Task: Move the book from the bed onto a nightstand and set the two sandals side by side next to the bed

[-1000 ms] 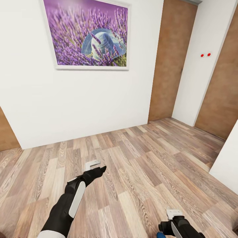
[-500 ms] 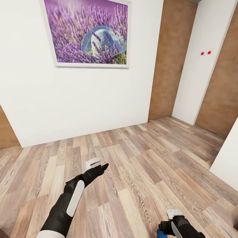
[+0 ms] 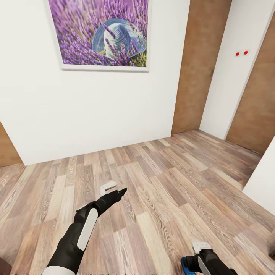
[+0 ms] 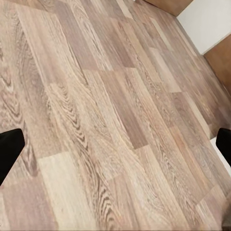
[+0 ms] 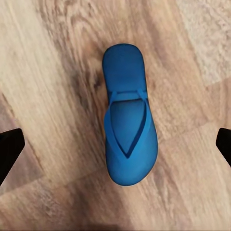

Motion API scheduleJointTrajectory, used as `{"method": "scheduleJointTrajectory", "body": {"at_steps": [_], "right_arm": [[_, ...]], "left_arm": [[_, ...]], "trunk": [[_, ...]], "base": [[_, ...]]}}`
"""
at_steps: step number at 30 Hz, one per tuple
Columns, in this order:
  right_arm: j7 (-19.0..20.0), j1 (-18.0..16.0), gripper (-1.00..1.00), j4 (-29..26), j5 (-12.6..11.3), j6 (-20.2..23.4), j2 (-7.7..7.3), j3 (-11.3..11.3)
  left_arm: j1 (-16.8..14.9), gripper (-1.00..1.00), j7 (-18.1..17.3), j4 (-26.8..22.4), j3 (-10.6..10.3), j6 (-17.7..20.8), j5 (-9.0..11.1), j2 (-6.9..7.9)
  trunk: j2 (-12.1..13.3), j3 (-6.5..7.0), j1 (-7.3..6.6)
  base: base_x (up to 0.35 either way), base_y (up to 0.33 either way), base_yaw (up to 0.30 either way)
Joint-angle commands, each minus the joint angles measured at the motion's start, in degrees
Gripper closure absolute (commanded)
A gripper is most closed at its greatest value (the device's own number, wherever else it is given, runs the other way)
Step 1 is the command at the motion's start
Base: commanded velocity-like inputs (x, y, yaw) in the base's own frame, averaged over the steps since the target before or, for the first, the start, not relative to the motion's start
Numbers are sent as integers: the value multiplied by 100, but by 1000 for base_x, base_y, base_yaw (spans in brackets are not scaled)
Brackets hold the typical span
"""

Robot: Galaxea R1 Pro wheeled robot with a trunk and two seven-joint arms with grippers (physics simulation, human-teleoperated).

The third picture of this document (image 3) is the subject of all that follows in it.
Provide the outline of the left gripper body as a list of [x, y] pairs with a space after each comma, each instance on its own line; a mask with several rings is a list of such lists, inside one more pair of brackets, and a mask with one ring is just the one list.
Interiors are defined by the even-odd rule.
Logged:
[[112, 191], [100, 197], [106, 204], [106, 210], [110, 208], [114, 203], [121, 200], [118, 190]]

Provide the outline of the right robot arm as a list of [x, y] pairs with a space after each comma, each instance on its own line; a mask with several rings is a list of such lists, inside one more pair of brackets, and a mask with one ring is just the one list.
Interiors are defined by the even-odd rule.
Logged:
[[185, 268], [190, 272], [204, 275], [237, 275], [233, 268], [228, 268], [207, 242], [192, 242], [194, 256], [183, 259]]

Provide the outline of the sandal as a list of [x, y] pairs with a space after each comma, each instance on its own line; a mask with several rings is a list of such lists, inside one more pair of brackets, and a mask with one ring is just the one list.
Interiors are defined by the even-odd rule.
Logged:
[[[184, 258], [183, 258], [183, 259], [184, 259]], [[184, 270], [184, 275], [196, 275], [195, 272], [190, 272], [190, 271], [188, 270], [188, 268], [185, 268], [185, 267], [184, 267], [183, 259], [181, 260], [181, 264], [182, 264], [182, 268], [183, 268], [183, 270]]]

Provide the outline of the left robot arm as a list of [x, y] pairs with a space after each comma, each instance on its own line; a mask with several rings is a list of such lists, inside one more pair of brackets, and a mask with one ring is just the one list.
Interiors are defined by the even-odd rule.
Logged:
[[119, 202], [127, 191], [107, 191], [117, 186], [117, 182], [109, 182], [101, 186], [101, 197], [78, 210], [65, 235], [59, 241], [57, 249], [47, 264], [42, 275], [77, 275], [87, 244], [99, 218], [114, 203]]

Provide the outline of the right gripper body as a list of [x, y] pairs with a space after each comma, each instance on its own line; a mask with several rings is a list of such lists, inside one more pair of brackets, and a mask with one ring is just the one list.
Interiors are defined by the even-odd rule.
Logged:
[[198, 254], [195, 256], [186, 256], [188, 270], [190, 272], [200, 272], [203, 273], [199, 267], [198, 260], [197, 260]]

